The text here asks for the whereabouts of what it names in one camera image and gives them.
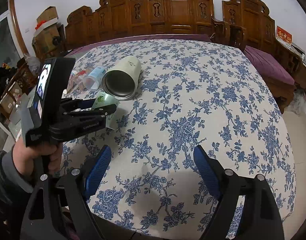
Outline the left hand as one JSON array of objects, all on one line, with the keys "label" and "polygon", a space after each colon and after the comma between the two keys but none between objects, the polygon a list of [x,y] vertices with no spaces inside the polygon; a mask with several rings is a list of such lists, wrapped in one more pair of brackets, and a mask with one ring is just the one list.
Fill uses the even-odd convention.
[{"label": "left hand", "polygon": [[60,170],[62,162],[63,144],[51,145],[45,142],[34,147],[26,147],[22,137],[15,143],[12,151],[13,163],[17,171],[29,177],[34,169],[34,160],[47,156],[50,159],[48,165],[49,174],[54,174]]}]

